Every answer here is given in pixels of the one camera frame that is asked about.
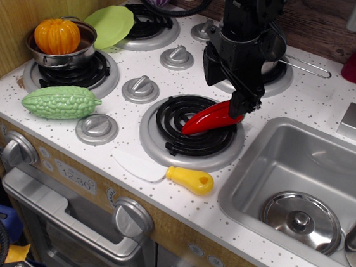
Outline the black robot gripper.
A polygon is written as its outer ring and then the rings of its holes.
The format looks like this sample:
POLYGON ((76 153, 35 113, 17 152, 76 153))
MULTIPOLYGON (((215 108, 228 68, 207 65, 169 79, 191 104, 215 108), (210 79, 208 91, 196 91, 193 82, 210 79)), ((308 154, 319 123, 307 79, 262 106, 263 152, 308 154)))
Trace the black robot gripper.
POLYGON ((257 40, 230 39, 214 26, 207 28, 207 34, 209 41, 203 53, 205 80, 211 86, 226 79, 232 83, 235 92, 229 103, 229 116, 236 118, 259 109, 266 58, 257 40))

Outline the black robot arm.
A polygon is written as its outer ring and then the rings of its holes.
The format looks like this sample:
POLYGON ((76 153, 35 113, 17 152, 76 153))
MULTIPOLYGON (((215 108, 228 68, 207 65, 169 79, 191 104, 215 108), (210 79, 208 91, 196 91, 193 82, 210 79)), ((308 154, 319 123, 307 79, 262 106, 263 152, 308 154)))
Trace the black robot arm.
POLYGON ((286 52, 286 36, 277 23, 286 0, 224 0, 224 15, 218 27, 207 30, 209 41, 203 53, 208 85, 229 80, 234 92, 229 116, 250 113, 261 105, 265 93, 262 68, 286 52))

